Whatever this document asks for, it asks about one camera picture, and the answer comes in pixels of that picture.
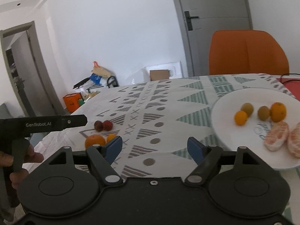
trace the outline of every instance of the orange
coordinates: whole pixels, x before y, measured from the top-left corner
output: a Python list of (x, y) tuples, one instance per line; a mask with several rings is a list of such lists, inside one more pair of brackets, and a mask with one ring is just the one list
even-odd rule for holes
[(111, 141), (113, 138), (117, 137), (116, 134), (109, 134), (106, 138), (106, 142), (108, 143), (109, 141)]
[(271, 106), (271, 119), (273, 122), (278, 123), (285, 119), (287, 115), (287, 109), (285, 105), (281, 102), (275, 102)]
[(91, 136), (87, 137), (85, 142), (84, 142), (85, 148), (88, 148), (89, 146), (92, 146), (92, 145), (95, 145), (95, 144), (105, 146), (106, 141), (105, 141), (105, 139), (103, 138), (102, 135), (94, 134), (94, 135), (91, 135)]
[(238, 111), (234, 116), (234, 121), (237, 125), (244, 125), (248, 119), (248, 115), (244, 111)]

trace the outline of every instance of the white plate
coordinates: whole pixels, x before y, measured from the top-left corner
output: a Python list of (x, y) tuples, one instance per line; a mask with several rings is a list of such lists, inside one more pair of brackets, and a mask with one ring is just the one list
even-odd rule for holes
[[(237, 126), (234, 115), (246, 102), (254, 106), (254, 112), (245, 125)], [(211, 111), (212, 126), (219, 140), (232, 151), (236, 151), (239, 146), (246, 146), (276, 170), (295, 168), (300, 166), (300, 158), (293, 157), (286, 145), (275, 152), (263, 145), (272, 121), (259, 120), (257, 110), (261, 106), (271, 107), (275, 102), (282, 102), (286, 106), (284, 121), (290, 130), (293, 129), (300, 122), (300, 102), (282, 92), (263, 88), (241, 89), (221, 97)]]

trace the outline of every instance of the patterned tablecloth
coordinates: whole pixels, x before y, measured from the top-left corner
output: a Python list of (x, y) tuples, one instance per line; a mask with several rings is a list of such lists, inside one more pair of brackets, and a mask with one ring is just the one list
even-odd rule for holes
[[(160, 80), (104, 89), (74, 114), (85, 114), (85, 127), (52, 132), (35, 150), (51, 156), (62, 146), (84, 150), (85, 138), (96, 134), (96, 120), (110, 120), (114, 127), (102, 135), (123, 138), (123, 150), (112, 167), (126, 177), (182, 177), (196, 164), (187, 152), (187, 139), (195, 137), (205, 145), (222, 144), (211, 126), (210, 108), (219, 97), (237, 89), (260, 87), (284, 92), (288, 89), (267, 74), (201, 76)], [(38, 164), (25, 164), (30, 172)], [(291, 188), (284, 216), (300, 224), (300, 169), (281, 172)]]

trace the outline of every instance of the door handle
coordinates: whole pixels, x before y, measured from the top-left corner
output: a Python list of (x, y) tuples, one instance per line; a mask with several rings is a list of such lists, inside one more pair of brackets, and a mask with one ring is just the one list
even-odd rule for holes
[(187, 29), (189, 31), (192, 31), (193, 25), (191, 19), (199, 19), (199, 16), (190, 16), (190, 11), (185, 11), (184, 14), (185, 14), (185, 19), (187, 21)]
[(187, 19), (199, 19), (199, 16), (187, 17)]

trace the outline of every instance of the screw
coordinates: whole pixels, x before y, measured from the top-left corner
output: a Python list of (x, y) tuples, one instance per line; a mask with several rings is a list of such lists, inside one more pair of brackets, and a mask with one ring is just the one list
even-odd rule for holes
[(155, 180), (153, 180), (153, 181), (150, 181), (150, 184), (151, 184), (151, 185), (158, 185), (158, 182), (155, 181)]
[(202, 177), (198, 175), (191, 175), (187, 178), (187, 180), (191, 183), (200, 183), (202, 181)]
[(117, 175), (108, 175), (105, 180), (109, 183), (116, 183), (120, 180), (120, 177)]

